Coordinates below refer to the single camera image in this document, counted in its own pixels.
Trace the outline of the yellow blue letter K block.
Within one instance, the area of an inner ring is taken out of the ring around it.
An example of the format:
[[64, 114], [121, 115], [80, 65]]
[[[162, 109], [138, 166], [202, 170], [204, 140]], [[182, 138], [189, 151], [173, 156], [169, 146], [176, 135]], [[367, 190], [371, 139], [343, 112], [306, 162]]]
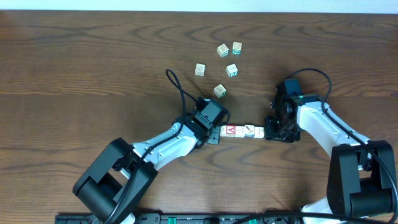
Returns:
[[253, 138], [255, 135], [255, 125], [246, 124], [244, 126], [244, 135], [247, 138]]

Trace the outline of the green letter J wooden block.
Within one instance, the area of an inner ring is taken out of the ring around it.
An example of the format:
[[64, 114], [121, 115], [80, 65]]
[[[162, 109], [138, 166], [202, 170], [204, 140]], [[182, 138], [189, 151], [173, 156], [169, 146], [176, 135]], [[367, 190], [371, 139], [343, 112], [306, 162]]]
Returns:
[[254, 138], [256, 139], [262, 139], [264, 138], [265, 133], [264, 133], [264, 128], [260, 126], [255, 126], [254, 127]]

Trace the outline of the yellow wooden block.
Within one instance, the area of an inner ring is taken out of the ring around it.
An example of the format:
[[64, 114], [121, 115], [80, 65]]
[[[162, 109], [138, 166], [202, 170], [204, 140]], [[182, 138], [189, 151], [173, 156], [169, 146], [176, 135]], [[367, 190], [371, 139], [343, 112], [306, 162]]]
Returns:
[[244, 138], [246, 135], [244, 126], [235, 126], [235, 137], [236, 138]]

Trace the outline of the red number 8 wooden block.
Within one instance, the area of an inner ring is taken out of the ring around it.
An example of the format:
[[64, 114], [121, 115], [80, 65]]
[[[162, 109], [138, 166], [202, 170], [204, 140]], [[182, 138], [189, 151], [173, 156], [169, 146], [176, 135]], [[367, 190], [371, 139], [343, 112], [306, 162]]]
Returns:
[[204, 76], [205, 75], [205, 64], [197, 63], [195, 67], [195, 75]]

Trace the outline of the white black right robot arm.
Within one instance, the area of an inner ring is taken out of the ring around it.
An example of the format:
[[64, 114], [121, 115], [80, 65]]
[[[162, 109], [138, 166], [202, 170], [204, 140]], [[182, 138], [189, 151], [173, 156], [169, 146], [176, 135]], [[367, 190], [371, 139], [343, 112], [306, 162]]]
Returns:
[[326, 197], [302, 207], [304, 223], [342, 223], [390, 213], [397, 220], [394, 150], [340, 119], [319, 95], [278, 87], [266, 118], [265, 138], [293, 143], [305, 131], [330, 157]]

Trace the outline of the plain wooden letter block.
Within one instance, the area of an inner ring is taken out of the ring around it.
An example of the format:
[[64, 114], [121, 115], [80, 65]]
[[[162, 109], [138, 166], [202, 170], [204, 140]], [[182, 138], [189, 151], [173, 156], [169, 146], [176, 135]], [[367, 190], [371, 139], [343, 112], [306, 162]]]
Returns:
[[226, 137], [226, 126], [221, 126], [220, 127], [220, 136], [221, 137]]

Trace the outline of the red letter A wooden block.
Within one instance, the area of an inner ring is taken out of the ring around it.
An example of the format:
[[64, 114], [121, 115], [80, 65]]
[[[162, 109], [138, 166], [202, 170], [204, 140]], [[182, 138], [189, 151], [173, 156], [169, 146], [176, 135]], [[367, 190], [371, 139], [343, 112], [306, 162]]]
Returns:
[[226, 125], [226, 137], [235, 137], [236, 136], [236, 126], [235, 125]]

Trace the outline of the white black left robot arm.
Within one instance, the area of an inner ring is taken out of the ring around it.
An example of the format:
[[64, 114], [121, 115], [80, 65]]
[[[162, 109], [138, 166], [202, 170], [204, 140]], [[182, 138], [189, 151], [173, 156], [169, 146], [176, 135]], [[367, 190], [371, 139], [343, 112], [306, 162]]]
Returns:
[[212, 130], [222, 124], [217, 116], [191, 111], [178, 117], [170, 129], [129, 144], [110, 142], [73, 186], [73, 193], [101, 223], [131, 223], [141, 198], [169, 162], [201, 148]]

